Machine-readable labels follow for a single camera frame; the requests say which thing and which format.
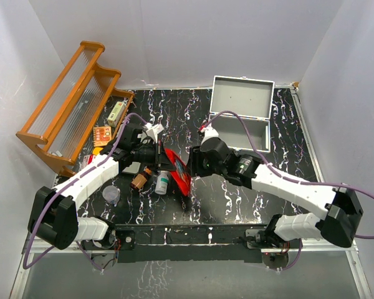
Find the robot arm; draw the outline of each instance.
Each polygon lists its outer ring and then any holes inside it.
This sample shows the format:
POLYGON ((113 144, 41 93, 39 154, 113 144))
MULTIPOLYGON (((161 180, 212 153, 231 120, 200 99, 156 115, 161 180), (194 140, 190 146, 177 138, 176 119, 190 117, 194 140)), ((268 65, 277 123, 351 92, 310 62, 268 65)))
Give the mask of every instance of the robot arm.
POLYGON ((363 214, 353 190, 288 182, 283 178, 307 181, 282 171, 277 171, 280 177, 276 176, 269 165, 255 156, 229 149, 210 126, 201 132, 201 146, 190 151, 191 176, 216 173, 234 185, 276 195, 309 211, 296 216, 273 216, 265 231, 256 234, 256 243, 278 246, 292 239, 323 237, 340 247, 352 245, 363 214))
POLYGON ((99 187, 134 161, 144 163, 151 170, 175 170, 161 140, 158 140, 161 130, 161 125, 147 124, 143 130, 140 126, 127 124, 111 157, 108 158, 108 154, 113 143, 108 144, 100 155, 71 179, 54 189, 40 188, 35 196, 28 231, 33 231, 43 208, 59 192, 40 224, 37 236, 58 249, 65 249, 73 241, 81 240, 96 240, 104 247, 110 246, 113 243, 110 241, 112 223, 100 217, 77 217, 77 211, 99 187))

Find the clear plastic cup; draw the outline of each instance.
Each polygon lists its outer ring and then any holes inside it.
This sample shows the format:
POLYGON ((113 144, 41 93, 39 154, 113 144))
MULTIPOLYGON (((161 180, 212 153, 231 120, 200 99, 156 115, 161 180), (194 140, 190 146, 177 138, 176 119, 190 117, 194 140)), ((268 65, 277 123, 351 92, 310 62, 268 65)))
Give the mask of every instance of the clear plastic cup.
POLYGON ((120 191, 115 186, 107 186, 102 191, 102 196, 109 204, 116 206, 120 199, 120 191))

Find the small package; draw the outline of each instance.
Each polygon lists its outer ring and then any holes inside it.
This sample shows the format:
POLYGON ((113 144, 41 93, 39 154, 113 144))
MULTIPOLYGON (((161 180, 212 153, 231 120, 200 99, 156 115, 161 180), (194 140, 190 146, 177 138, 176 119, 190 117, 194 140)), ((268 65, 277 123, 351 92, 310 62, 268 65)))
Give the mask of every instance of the small package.
POLYGON ((110 116, 108 116, 107 118, 108 124, 115 128, 124 110, 125 110, 125 104, 123 102, 116 103, 115 107, 111 111, 110 116))
POLYGON ((111 141, 111 127, 110 126, 98 126, 93 129, 93 145, 106 146, 111 141))
POLYGON ((86 156, 83 157, 82 164, 80 165, 79 171, 84 169, 87 165, 89 165, 91 162, 93 162, 95 156, 93 154, 87 154, 86 156))

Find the black table surface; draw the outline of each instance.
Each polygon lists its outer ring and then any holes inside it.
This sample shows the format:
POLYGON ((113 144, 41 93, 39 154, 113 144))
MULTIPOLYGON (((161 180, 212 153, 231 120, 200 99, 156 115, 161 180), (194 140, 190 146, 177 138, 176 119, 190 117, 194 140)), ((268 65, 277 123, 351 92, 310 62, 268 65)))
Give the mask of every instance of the black table surface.
MULTIPOLYGON (((129 112, 141 115, 150 123, 165 128, 162 140, 184 162, 190 146, 201 143, 198 128, 209 115, 211 89, 138 90, 129 112)), ((97 126, 107 125, 114 104, 122 98, 111 98, 97 126)), ((86 154, 93 150, 92 136, 86 142, 74 170, 78 171, 86 154)), ((271 107, 271 152, 266 154, 275 167, 316 181, 316 175, 305 142, 297 110, 289 88, 274 90, 271 107)), ((115 224, 266 224, 274 214, 294 215, 302 208, 283 199, 237 187, 221 176, 193 178, 190 197, 183 197, 176 184, 170 184, 164 196, 154 193, 156 178, 144 188, 132 191, 131 174, 121 174, 96 190, 79 209, 79 217, 101 216, 115 224), (103 189, 114 185, 120 190, 117 206, 102 197, 103 189)))

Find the white backdrop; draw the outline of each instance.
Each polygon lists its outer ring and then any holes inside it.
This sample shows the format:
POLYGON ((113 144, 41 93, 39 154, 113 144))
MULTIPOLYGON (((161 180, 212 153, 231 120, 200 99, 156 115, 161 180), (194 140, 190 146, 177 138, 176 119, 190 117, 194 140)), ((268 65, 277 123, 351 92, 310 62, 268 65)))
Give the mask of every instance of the white backdrop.
POLYGON ((342 0, 29 0, 61 61, 81 40, 119 87, 202 87, 214 75, 301 80, 342 0))
POLYGON ((64 65, 27 0, 0 0, 0 298, 21 259, 34 195, 54 174, 15 133, 64 65))
MULTIPOLYGON (((326 180, 374 193, 374 0, 344 2, 299 87, 326 180)), ((374 201, 360 199, 358 233, 374 235, 374 201)), ((374 240, 357 244, 374 296, 374 240)))

